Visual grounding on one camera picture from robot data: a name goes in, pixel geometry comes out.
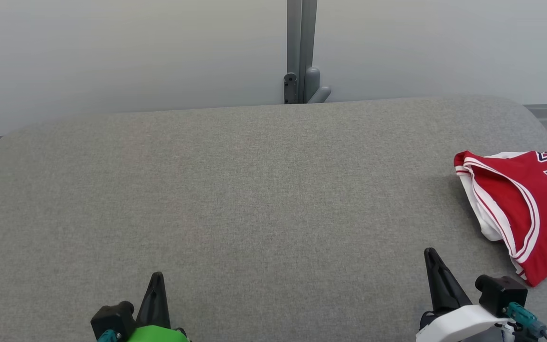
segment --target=gray metal bracket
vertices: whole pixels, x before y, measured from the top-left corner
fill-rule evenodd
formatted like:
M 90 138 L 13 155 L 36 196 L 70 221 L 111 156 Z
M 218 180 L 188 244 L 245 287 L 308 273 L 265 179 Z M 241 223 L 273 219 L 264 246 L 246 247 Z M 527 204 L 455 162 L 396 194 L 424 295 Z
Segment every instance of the gray metal bracket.
M 313 67 L 313 39 L 318 0 L 287 0 L 285 104 L 324 102 L 330 87 L 320 86 L 320 70 Z M 296 100 L 292 95 L 296 81 Z
M 284 103 L 285 104 L 298 104 L 299 93 L 297 89 L 297 75 L 289 72 L 284 76 Z

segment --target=gray fabric surface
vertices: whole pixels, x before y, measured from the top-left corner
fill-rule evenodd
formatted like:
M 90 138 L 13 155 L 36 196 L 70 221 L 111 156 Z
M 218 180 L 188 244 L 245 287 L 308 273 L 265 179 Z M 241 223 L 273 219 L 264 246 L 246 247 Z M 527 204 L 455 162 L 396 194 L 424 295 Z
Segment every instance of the gray fabric surface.
M 547 150 L 482 96 L 93 115 L 0 142 L 0 341 L 90 341 L 101 305 L 166 277 L 194 342 L 410 341 L 423 249 L 473 301 L 513 275 L 454 154 Z M 547 280 L 527 308 L 547 323 Z

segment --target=white trim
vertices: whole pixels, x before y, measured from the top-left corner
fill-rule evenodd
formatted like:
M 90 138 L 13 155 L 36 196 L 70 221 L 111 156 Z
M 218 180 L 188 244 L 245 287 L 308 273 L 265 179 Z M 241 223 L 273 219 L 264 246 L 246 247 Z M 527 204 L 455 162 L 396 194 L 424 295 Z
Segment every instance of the white trim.
M 527 151 L 527 152 L 500 152 L 500 153 L 497 153 L 497 154 L 493 154 L 492 156 L 483 156 L 483 157 L 484 158 L 509 159 L 509 158 L 514 158 L 514 157 L 517 157 L 517 156 L 521 156 L 525 153 L 529 153 L 529 151 Z
M 512 264 L 514 265 L 514 267 L 516 267 L 516 274 L 519 275 L 520 273 L 522 273 L 523 271 L 525 271 L 525 269 L 523 269 L 523 266 L 521 266 L 518 262 L 516 262 L 515 259 L 511 258 L 510 261 L 512 262 Z
M 493 218 L 494 225 L 497 227 L 497 230 L 499 232 L 499 235 L 502 236 L 502 238 L 505 236 L 504 242 L 506 242 L 506 246 L 508 247 L 508 251 L 510 252 L 510 256 L 514 257 L 513 255 L 516 255 L 516 243 L 514 241 L 514 235 L 512 234 L 512 230 L 510 229 L 510 221 L 508 220 L 508 217 L 506 216 L 506 213 L 501 210 L 497 202 L 489 195 L 488 192 L 486 192 L 474 179 L 474 191 L 478 195 L 478 198 L 482 200 L 483 202 L 483 208 L 489 212 L 490 216 Z
M 468 165 L 474 165 L 476 167 L 480 167 L 482 169 L 491 171 L 493 173 L 496 173 L 508 179 L 510 182 L 512 182 L 512 184 L 514 184 L 514 186 L 516 186 L 519 189 L 519 191 L 523 195 L 523 199 L 525 199 L 525 203 L 527 204 L 527 207 L 529 208 L 529 211 L 530 211 L 531 227 L 529 228 L 529 231 L 525 235 L 525 242 L 523 243 L 523 248 L 521 248 L 521 250 L 518 251 L 517 253 L 513 253 L 510 256 L 512 258 L 515 258 L 517 262 L 520 262 L 520 263 L 525 262 L 527 258 L 529 257 L 531 251 L 535 247 L 535 244 L 539 236 L 540 219 L 539 219 L 538 204 L 536 203 L 535 199 L 533 198 L 529 190 L 527 190 L 525 186 L 523 186 L 519 182 L 516 182 L 512 178 L 504 175 L 503 173 L 493 169 L 492 167 L 488 165 L 482 164 L 482 162 L 480 162 L 479 160 L 476 160 L 475 158 L 471 158 L 471 157 L 464 158 L 464 167 L 467 167 Z M 504 232 L 512 231 L 509 225 L 507 227 L 502 227 L 502 230 Z
M 501 236 L 499 228 L 495 227 L 492 219 L 486 214 L 486 211 L 476 198 L 472 185 L 472 175 L 465 172 L 457 173 L 457 175 L 460 177 L 460 181 L 462 181 L 462 185 L 464 187 L 465 194 L 467 195 L 467 199 L 470 202 L 470 206 L 472 207 L 476 218 L 478 219 L 478 223 L 480 224 L 480 232 L 482 232 L 482 235 L 484 235 L 485 238 L 488 238 L 490 241 L 502 240 L 503 238 Z

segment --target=gray upholstered table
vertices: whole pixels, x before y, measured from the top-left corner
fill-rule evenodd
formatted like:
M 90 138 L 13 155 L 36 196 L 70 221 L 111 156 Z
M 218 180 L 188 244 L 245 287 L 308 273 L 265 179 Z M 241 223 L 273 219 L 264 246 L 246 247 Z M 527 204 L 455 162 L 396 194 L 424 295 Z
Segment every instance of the gray upholstered table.
M 451 96 L 92 115 L 0 142 L 0 341 L 89 341 L 166 276 L 194 342 L 410 341 L 423 249 L 473 300 L 513 275 L 453 156 L 547 150 L 522 106 Z M 527 307 L 547 323 L 547 280 Z

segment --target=cable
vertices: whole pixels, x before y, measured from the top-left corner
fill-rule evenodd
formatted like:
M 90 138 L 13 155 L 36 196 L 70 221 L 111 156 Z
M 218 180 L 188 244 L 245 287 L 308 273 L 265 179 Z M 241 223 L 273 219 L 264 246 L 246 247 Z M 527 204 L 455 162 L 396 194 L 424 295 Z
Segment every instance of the cable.
M 541 336 L 543 336 L 543 338 L 545 338 L 546 341 L 547 341 L 547 333 L 546 333 L 545 331 L 542 331 L 542 332 L 541 332 Z

